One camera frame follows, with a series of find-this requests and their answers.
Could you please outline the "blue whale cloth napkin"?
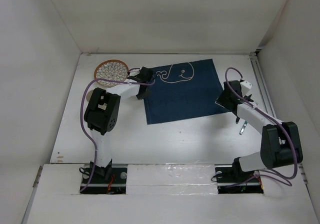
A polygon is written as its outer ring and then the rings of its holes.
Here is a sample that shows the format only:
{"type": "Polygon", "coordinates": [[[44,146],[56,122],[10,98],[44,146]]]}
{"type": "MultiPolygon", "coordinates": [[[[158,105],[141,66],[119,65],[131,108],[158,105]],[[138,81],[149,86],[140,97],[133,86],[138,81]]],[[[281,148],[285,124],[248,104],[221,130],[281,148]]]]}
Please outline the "blue whale cloth napkin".
{"type": "Polygon", "coordinates": [[[226,113],[216,104],[223,87],[212,59],[153,68],[155,84],[144,99],[147,124],[226,113]]]}

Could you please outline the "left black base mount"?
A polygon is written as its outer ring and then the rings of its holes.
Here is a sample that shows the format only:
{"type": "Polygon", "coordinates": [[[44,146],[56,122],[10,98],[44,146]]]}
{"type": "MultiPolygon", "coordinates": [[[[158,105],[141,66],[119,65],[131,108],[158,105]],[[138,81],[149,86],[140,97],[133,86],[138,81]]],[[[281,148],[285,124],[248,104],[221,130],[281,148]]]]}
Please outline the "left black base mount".
{"type": "Polygon", "coordinates": [[[79,192],[88,195],[122,195],[126,194],[128,166],[113,165],[112,161],[106,167],[95,166],[93,176],[90,179],[93,162],[80,167],[82,175],[79,192]]]}

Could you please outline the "green-handled metal fork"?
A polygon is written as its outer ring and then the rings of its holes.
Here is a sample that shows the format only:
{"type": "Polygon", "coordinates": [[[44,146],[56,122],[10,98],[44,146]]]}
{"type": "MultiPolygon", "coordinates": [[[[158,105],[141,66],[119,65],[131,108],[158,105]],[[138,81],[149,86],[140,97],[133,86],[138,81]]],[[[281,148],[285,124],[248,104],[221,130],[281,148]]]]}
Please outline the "green-handled metal fork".
{"type": "Polygon", "coordinates": [[[244,122],[244,124],[242,125],[239,134],[242,135],[247,127],[247,121],[244,122]]]}

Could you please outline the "floral orange-rimmed plate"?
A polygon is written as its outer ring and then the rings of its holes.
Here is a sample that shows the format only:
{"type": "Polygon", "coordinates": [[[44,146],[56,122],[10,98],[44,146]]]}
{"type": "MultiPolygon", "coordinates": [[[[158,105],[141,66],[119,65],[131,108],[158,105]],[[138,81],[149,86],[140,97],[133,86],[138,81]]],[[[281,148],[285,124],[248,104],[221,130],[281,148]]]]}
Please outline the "floral orange-rimmed plate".
{"type": "Polygon", "coordinates": [[[128,77],[129,68],[128,66],[117,59],[111,59],[102,62],[99,64],[94,71],[95,79],[104,79],[99,80],[98,84],[107,88],[118,85],[118,83],[111,82],[120,81],[123,82],[128,77]]]}

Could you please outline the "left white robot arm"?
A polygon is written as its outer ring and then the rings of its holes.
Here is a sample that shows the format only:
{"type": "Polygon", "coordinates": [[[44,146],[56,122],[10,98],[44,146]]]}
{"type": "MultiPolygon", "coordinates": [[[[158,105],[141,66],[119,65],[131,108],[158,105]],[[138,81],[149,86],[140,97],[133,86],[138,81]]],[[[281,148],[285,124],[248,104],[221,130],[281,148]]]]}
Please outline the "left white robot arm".
{"type": "Polygon", "coordinates": [[[80,105],[80,125],[84,134],[94,145],[94,158],[87,172],[90,178],[107,182],[112,176],[112,155],[107,133],[116,126],[121,101],[131,97],[142,100],[148,96],[148,88],[155,83],[150,68],[124,69],[124,74],[107,70],[104,76],[95,77],[85,88],[83,98],[90,87],[97,83],[102,87],[93,89],[86,109],[84,100],[80,105]]]}

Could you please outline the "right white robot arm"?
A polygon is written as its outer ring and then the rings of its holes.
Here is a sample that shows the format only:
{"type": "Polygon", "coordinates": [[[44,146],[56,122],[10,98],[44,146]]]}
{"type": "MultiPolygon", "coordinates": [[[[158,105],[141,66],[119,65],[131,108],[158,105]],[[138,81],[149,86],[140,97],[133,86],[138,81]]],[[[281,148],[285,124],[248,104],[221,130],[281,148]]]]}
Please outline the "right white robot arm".
{"type": "Polygon", "coordinates": [[[247,121],[261,134],[260,151],[235,158],[231,175],[243,181],[251,171],[261,170],[292,180],[298,174],[298,164],[303,152],[297,125],[283,122],[259,109],[251,96],[242,91],[250,84],[244,80],[225,81],[224,89],[216,104],[232,112],[238,119],[247,121]]]}

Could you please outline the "aluminium side rail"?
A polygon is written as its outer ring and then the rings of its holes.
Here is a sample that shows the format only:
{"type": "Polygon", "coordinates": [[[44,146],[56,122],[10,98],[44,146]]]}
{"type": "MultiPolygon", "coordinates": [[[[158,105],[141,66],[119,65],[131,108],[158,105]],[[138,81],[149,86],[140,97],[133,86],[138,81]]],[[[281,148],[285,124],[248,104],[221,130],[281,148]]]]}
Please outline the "aluminium side rail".
{"type": "Polygon", "coordinates": [[[260,62],[259,62],[259,58],[258,58],[258,54],[261,52],[261,50],[262,50],[262,47],[258,47],[254,52],[250,53],[250,57],[252,59],[256,58],[256,64],[253,65],[253,70],[256,71],[255,68],[257,68],[258,74],[255,73],[255,76],[256,76],[256,78],[258,78],[258,77],[260,78],[260,80],[258,80],[257,83],[261,84],[263,86],[263,91],[266,93],[266,94],[262,95],[263,96],[262,99],[264,101],[266,112],[268,112],[271,116],[276,118],[277,115],[276,115],[275,109],[273,107],[272,100],[271,100],[271,97],[270,97],[270,94],[269,94],[269,91],[267,88],[267,84],[266,84],[265,78],[263,76],[263,72],[262,72],[260,62]]]}

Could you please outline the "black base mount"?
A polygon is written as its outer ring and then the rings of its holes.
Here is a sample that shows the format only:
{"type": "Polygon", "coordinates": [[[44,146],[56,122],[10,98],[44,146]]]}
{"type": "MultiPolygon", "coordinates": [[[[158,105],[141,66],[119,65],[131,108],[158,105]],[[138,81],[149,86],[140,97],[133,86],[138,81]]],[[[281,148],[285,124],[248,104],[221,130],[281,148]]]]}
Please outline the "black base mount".
{"type": "Polygon", "coordinates": [[[235,173],[231,165],[215,166],[211,181],[217,184],[218,194],[263,194],[261,179],[254,171],[235,173]]]}
{"type": "Polygon", "coordinates": [[[106,167],[95,166],[93,176],[90,179],[93,162],[80,167],[82,175],[79,192],[88,195],[122,195],[126,194],[128,166],[113,165],[112,161],[106,167]]]}

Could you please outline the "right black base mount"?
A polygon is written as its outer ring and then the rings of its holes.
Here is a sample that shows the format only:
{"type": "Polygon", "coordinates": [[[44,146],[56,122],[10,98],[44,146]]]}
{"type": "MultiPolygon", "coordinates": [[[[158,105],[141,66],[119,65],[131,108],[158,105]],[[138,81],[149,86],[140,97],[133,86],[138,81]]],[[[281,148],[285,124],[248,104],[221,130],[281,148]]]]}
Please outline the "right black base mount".
{"type": "Polygon", "coordinates": [[[235,173],[231,165],[215,166],[211,181],[217,184],[218,194],[263,194],[261,179],[254,171],[235,173]]]}

